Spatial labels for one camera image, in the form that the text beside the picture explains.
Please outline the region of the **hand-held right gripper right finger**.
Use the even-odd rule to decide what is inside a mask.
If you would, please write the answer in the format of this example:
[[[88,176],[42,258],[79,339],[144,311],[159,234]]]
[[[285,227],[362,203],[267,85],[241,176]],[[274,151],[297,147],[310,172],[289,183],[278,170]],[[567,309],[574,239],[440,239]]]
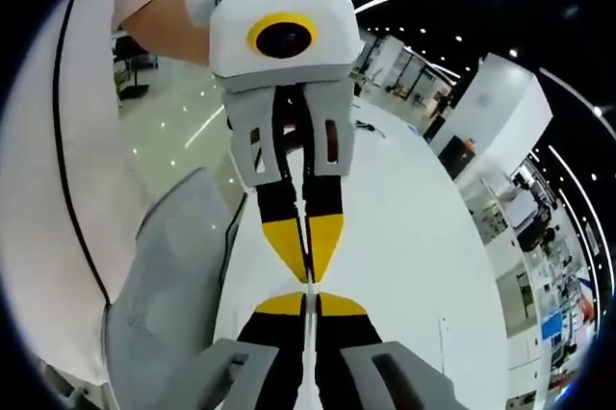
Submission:
[[[463,409],[452,381],[397,341],[383,341],[355,301],[320,293],[315,381],[324,409]]]

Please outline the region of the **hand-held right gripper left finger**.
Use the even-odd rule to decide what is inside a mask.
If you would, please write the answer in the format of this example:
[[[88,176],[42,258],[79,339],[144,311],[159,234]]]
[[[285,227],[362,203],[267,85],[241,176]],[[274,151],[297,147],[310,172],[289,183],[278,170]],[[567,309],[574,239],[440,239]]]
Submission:
[[[235,340],[221,339],[199,409],[293,409],[303,380],[307,295],[259,304]]]

